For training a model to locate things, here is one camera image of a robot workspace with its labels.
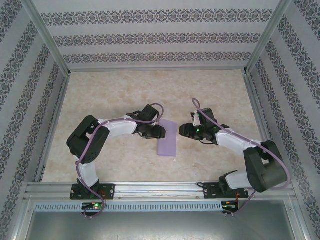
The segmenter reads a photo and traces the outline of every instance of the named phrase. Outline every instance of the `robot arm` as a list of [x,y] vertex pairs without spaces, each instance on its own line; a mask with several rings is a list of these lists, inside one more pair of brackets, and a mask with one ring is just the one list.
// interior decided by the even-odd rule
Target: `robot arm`
[[[217,122],[210,108],[202,109],[202,111]],[[252,142],[255,142],[262,145],[282,160],[280,152],[273,141],[260,142],[254,140],[247,142],[220,129],[198,111],[191,113],[191,117],[193,124],[186,123],[182,125],[179,129],[180,135],[198,141],[206,139],[212,145],[226,147],[244,157],[245,170],[236,170],[220,177],[219,186],[223,193],[239,188],[253,188],[262,193],[287,180],[287,175],[282,166],[271,155],[252,144]],[[222,126],[233,132],[228,126]],[[268,160],[268,163],[264,164],[262,159]]]
[[[138,133],[141,137],[146,139],[161,139],[165,138],[166,130],[159,125],[139,123],[131,120],[140,121],[152,121],[159,116],[159,112],[154,109],[151,105],[147,105],[142,111],[136,111],[129,113],[122,117],[119,121],[110,121],[105,124],[96,132],[92,143],[79,164],[79,171],[82,180],[88,185],[89,188],[93,187],[99,182],[95,159],[99,156],[106,140],[110,140],[113,137],[120,135],[131,135]],[[78,161],[83,154],[88,142],[89,137],[95,129],[101,124],[108,120],[96,119],[93,116],[87,116],[71,134],[67,140],[67,146],[70,149],[72,155],[75,156]]]

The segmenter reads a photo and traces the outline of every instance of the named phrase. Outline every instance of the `purple object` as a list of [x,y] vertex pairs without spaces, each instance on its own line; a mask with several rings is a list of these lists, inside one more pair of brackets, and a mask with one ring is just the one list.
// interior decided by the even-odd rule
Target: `purple object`
[[175,157],[177,155],[178,125],[173,121],[159,120],[159,125],[165,129],[165,138],[158,139],[158,156]]

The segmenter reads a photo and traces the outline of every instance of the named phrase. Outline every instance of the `striped wall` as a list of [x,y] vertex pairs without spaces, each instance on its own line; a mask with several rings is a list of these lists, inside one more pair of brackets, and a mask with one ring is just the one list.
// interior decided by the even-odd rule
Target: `striped wall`
[[34,0],[71,70],[245,67],[279,0]]
[[319,28],[320,1],[292,1],[251,72],[312,239],[320,239]]
[[0,240],[47,143],[66,76],[19,0],[0,0]]

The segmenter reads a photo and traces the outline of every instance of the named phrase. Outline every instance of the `beige tabletop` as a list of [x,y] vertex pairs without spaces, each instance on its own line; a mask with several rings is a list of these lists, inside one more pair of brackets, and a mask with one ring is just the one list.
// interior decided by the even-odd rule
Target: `beige tabletop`
[[[261,140],[240,70],[72,73],[43,181],[76,181],[75,159],[66,142],[86,116],[114,119],[160,103],[163,119],[181,126],[192,122],[192,98],[211,108],[220,124]],[[243,157],[222,146],[177,135],[176,157],[164,157],[157,155],[157,141],[137,134],[107,140],[95,161],[100,181],[217,181],[245,168]]]

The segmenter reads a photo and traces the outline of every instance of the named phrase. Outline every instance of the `black servo bracket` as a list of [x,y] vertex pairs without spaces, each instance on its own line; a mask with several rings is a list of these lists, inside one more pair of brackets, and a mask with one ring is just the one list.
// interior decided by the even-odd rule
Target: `black servo bracket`
[[197,186],[203,189],[205,199],[235,199],[238,193],[239,199],[247,199],[248,191],[244,188],[238,188],[223,193],[218,182],[198,182]]
[[[99,198],[86,189],[79,179],[78,183],[73,184],[70,193],[71,200],[99,200]],[[98,182],[91,187],[91,189],[98,193],[104,200],[113,200],[115,196],[116,185],[111,183],[100,183]]]

